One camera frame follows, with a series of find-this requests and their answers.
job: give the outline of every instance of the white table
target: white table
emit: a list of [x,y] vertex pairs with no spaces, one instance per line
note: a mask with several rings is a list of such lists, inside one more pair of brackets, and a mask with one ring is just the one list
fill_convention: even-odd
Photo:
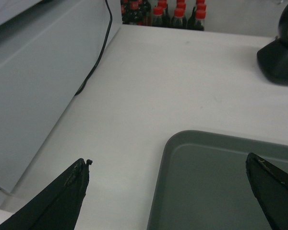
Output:
[[1,207],[0,223],[92,159],[77,230],[145,230],[167,140],[193,129],[288,145],[288,87],[256,61],[272,39],[123,25]]

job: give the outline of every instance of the dark bottle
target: dark bottle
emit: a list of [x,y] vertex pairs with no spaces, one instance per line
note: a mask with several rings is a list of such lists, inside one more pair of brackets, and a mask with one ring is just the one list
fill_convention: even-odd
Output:
[[143,15],[143,25],[146,25],[147,24],[146,10],[145,7],[143,6],[143,0],[138,0],[138,4],[139,4],[139,12],[141,12],[141,14]]
[[155,6],[154,7],[154,13],[153,13],[152,26],[164,27],[162,15],[163,15],[163,8],[159,7],[159,6]]
[[184,16],[184,10],[181,8],[176,8],[174,11],[174,18],[171,23],[171,28],[176,29],[183,29],[183,16]]
[[[184,14],[186,13],[186,4],[184,2],[182,2],[182,1],[178,2],[176,8],[181,8],[184,10]],[[187,18],[185,15],[182,18],[182,22],[183,22],[183,28],[187,29]]]
[[146,10],[146,24],[144,25],[151,25],[152,24],[152,6],[148,0],[143,0],[143,6]]
[[206,17],[206,11],[196,11],[195,22],[192,30],[204,31],[205,17]]
[[192,9],[191,17],[188,19],[188,22],[187,22],[187,29],[188,30],[191,30],[193,25],[194,25],[197,5],[198,4],[204,4],[204,3],[205,3],[205,0],[196,0],[195,5],[194,5],[194,7]]
[[121,10],[121,20],[123,21],[123,24],[129,24],[129,19],[125,12],[125,7],[123,5],[120,6],[120,10]]
[[139,11],[137,0],[130,1],[130,11],[127,15],[130,25],[143,25],[143,15]]
[[123,6],[125,8],[125,14],[127,15],[130,11],[129,0],[123,0]]
[[163,9],[162,21],[163,21],[164,27],[170,27],[171,18],[167,11],[167,1],[162,1],[162,0],[158,1],[158,6],[162,7]]

